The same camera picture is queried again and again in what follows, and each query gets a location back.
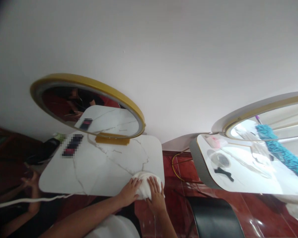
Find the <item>round mirror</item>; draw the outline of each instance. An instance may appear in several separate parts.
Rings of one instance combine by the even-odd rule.
[[[51,74],[33,83],[31,95],[52,117],[89,134],[128,139],[145,129],[144,116],[133,101],[87,77]]]
[[[226,136],[247,141],[268,141],[298,137],[298,102],[269,105],[238,117],[224,129]]]

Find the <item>white marble vanity table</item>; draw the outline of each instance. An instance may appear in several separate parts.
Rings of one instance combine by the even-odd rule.
[[[298,176],[277,158],[264,166],[254,159],[250,141],[223,137],[228,143],[221,148],[213,148],[205,140],[207,136],[199,135],[190,144],[198,175],[207,186],[230,192],[298,195]],[[224,174],[215,173],[218,168],[212,159],[215,153],[229,160],[230,165],[222,169],[231,173],[234,181]]]
[[[73,158],[63,158],[73,134],[83,134],[82,143]],[[39,187],[52,193],[115,196],[139,171],[156,174],[164,184],[162,146],[157,138],[138,136],[127,146],[96,144],[95,136],[77,131],[58,148],[40,177]]]

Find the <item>chair backrest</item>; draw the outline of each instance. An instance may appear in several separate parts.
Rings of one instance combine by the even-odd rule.
[[[191,205],[199,238],[245,237],[230,204],[219,198],[186,197]]]

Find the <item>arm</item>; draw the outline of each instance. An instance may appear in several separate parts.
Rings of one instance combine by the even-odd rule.
[[[68,105],[70,105],[70,107],[73,111],[78,111],[78,108],[74,105],[73,102],[71,102],[71,101],[66,101],[66,102],[68,103]]]
[[[110,214],[134,202],[138,198],[136,191],[140,184],[141,180],[130,179],[117,196],[73,213],[47,230],[40,238],[85,236]]]
[[[158,223],[162,228],[162,237],[177,238],[175,230],[169,218],[165,197],[163,192],[163,184],[161,183],[161,192],[157,179],[150,177],[147,180],[151,190],[151,201],[147,198],[146,201],[152,213],[157,217]]]
[[[33,177],[30,181],[25,178],[22,180],[25,182],[26,185],[32,187],[32,196],[31,198],[39,198],[40,197],[40,190],[38,187],[38,174],[37,172],[33,172]],[[32,217],[34,217],[40,210],[40,202],[30,203],[28,211],[23,213],[22,215],[18,216],[17,218],[13,219],[9,223],[5,224],[2,227],[1,237],[7,237],[19,229],[22,225],[24,225],[27,221],[29,221]]]

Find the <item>person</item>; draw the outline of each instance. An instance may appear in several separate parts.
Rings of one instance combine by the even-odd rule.
[[[104,101],[96,94],[72,87],[56,87],[53,88],[54,93],[60,97],[64,98],[66,102],[71,107],[68,117],[80,118],[83,112],[93,105],[104,105]]]
[[[133,206],[133,202],[138,198],[136,192],[141,183],[142,181],[137,178],[130,179],[117,196],[71,214],[47,230],[40,238],[141,237],[139,221],[136,223],[124,216],[120,216],[121,211],[116,215],[112,215],[119,209],[123,211],[124,207]],[[162,183],[161,191],[156,178],[150,177],[148,183],[152,198],[146,201],[157,221],[161,224],[163,237],[176,238],[177,235],[167,213]]]
[[[32,171],[32,178],[22,178],[23,183],[20,186],[0,196],[0,203],[26,198],[25,188],[31,188],[31,198],[40,198],[39,174]],[[57,200],[19,203],[0,208],[0,237],[39,237],[57,219],[58,208],[61,205],[61,201]]]

